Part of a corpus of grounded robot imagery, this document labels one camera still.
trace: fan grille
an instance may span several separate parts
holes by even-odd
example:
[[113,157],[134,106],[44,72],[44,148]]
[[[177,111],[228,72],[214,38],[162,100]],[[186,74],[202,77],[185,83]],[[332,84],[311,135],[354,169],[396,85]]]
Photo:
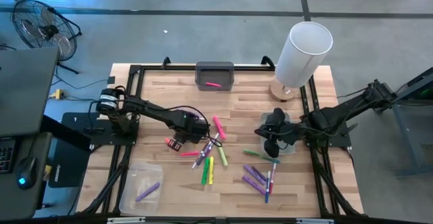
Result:
[[47,27],[50,24],[44,20],[41,16],[43,9],[47,9],[53,16],[53,24],[57,27],[60,35],[66,37],[69,40],[70,49],[61,49],[59,61],[69,60],[76,51],[76,38],[72,27],[69,22],[63,19],[57,11],[51,6],[42,3],[40,1],[33,0],[22,0],[15,4],[14,12],[12,14],[12,22],[14,23],[17,33],[21,39],[30,47],[59,47],[61,44],[57,42],[53,37],[46,39],[44,37],[34,37],[25,31],[22,23],[27,22],[33,26],[40,28]]

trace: wooden table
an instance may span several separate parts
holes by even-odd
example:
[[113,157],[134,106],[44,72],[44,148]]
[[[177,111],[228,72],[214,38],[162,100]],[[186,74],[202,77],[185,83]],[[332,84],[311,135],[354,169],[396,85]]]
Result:
[[[115,85],[126,86],[129,66],[113,64],[111,76],[116,77]],[[141,98],[165,108],[194,106],[210,122],[212,116],[218,116],[227,134],[223,144],[229,166],[225,168],[222,165],[218,150],[214,149],[211,152],[215,157],[214,184],[201,185],[203,164],[192,171],[195,157],[181,158],[164,142],[165,137],[173,136],[173,131],[162,122],[142,116],[131,163],[147,161],[161,165],[164,170],[164,183],[155,216],[318,217],[313,167],[309,149],[303,141],[296,142],[295,154],[279,157],[281,164],[277,165],[273,193],[268,204],[265,204],[262,195],[242,181],[242,176],[246,174],[244,164],[254,165],[263,173],[272,169],[269,162],[242,153],[244,148],[261,151],[260,137],[253,133],[259,125],[260,115],[280,107],[290,115],[292,121],[299,121],[299,116],[303,114],[300,95],[286,103],[271,99],[268,86],[273,72],[235,72],[233,89],[225,92],[199,91],[194,74],[194,71],[147,71]],[[320,106],[337,105],[329,66],[320,66],[316,70],[315,82]],[[215,133],[216,129],[212,125],[211,135]],[[186,143],[181,151],[200,151],[203,143]],[[113,147],[104,146],[92,153],[77,211],[87,207],[104,186],[112,151]],[[336,185],[353,207],[362,212],[357,181],[348,154],[339,148],[330,148],[329,157]],[[324,192],[328,210],[331,211],[326,187]],[[117,185],[114,186],[111,207],[114,206],[116,194]]]

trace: gray floor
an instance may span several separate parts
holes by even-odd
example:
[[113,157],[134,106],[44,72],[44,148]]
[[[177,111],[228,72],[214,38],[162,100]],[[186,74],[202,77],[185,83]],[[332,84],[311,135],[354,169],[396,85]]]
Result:
[[[299,0],[40,0],[56,7],[100,9],[187,9],[300,11]],[[312,12],[400,12],[432,13],[433,0],[309,0]],[[0,5],[13,5],[0,0]],[[302,18],[216,17],[216,16],[105,16],[67,15],[79,24],[75,56],[67,65],[82,72],[76,76],[60,70],[72,84],[105,79],[112,63],[173,62],[200,60],[257,64],[263,55],[278,60],[290,28]],[[329,28],[334,47],[324,60],[331,65],[338,95],[363,88],[373,79],[396,89],[433,65],[433,20],[325,19],[315,18]],[[0,13],[0,43],[26,46],[17,36],[9,14]],[[106,85],[73,90],[78,97],[95,98]],[[87,110],[85,102],[49,102],[46,114],[61,119],[64,112]],[[355,172],[365,213],[372,217],[431,222],[433,220],[433,177],[425,175],[397,180],[394,172],[409,166],[406,146],[390,112],[378,116],[366,112],[349,123],[359,126],[350,134]],[[75,189],[49,189],[45,200],[56,207],[37,216],[66,213]]]

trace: lamp base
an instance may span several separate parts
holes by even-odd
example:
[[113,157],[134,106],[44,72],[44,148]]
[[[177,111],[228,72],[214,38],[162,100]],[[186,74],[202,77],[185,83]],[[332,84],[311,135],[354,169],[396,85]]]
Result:
[[282,85],[276,78],[269,84],[269,94],[279,102],[287,102],[296,96],[297,89]]

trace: black fan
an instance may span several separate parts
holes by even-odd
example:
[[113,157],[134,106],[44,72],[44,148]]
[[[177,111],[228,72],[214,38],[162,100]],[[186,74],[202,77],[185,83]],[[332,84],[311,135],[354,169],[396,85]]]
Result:
[[[40,1],[22,0],[15,4],[12,22],[21,39],[30,47],[59,47],[59,61],[69,60],[76,51],[78,25]],[[71,25],[78,28],[74,33]]]

